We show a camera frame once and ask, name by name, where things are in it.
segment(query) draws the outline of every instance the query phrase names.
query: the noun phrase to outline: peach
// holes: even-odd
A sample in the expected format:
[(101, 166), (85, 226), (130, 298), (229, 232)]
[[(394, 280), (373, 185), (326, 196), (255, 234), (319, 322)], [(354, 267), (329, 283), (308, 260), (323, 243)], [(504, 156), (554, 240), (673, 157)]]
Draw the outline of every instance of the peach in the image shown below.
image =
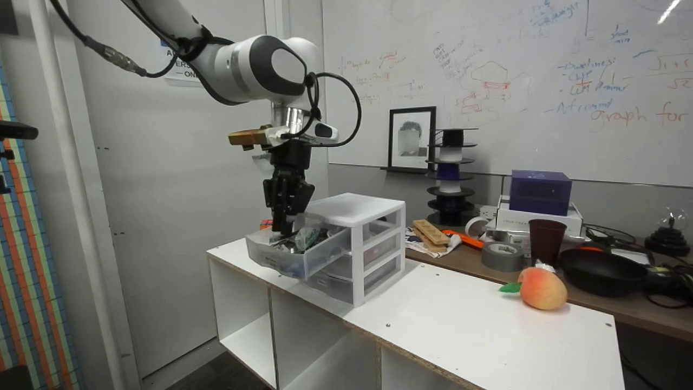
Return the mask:
[(545, 312), (562, 309), (567, 301), (567, 289), (564, 280), (560, 280), (553, 271), (532, 267), (520, 273), (520, 298)]

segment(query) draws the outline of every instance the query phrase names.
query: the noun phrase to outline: striped curtain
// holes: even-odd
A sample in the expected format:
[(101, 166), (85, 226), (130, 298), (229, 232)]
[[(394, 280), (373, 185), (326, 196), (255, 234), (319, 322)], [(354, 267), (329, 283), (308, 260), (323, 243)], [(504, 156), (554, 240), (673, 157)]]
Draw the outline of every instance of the striped curtain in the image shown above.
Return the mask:
[[(0, 122), (16, 119), (0, 67)], [(0, 194), (0, 373), (28, 366), (36, 388), (80, 388), (75, 345), (50, 243), (38, 208), (38, 189), (24, 140), (7, 139), (16, 161), (0, 172), (11, 193)]]

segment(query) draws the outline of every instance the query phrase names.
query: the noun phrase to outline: white table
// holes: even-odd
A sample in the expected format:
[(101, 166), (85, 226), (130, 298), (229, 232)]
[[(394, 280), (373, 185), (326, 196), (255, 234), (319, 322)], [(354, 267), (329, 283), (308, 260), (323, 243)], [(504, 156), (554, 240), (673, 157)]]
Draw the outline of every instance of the white table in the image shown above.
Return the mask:
[(624, 388), (611, 313), (538, 312), (410, 260), (354, 308), (255, 265), (246, 240), (209, 258), (219, 340), (274, 388)]

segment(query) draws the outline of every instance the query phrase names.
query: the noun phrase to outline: framed portrait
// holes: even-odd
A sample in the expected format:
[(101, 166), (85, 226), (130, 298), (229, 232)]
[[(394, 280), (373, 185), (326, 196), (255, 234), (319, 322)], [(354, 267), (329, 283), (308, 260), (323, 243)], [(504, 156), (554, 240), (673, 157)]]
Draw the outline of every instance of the framed portrait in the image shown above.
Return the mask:
[(391, 170), (432, 170), (434, 166), (436, 105), (391, 110)]

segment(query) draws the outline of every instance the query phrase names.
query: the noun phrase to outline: whiteboard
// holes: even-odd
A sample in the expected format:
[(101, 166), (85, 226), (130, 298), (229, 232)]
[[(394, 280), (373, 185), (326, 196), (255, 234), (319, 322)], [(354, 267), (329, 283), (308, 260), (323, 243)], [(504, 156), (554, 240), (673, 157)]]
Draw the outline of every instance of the whiteboard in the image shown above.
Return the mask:
[[(693, 1), (326, 0), (326, 65), (363, 96), (331, 162), (389, 162), (393, 109), (472, 126), (471, 170), (693, 185)], [(329, 122), (354, 103), (329, 85)]]

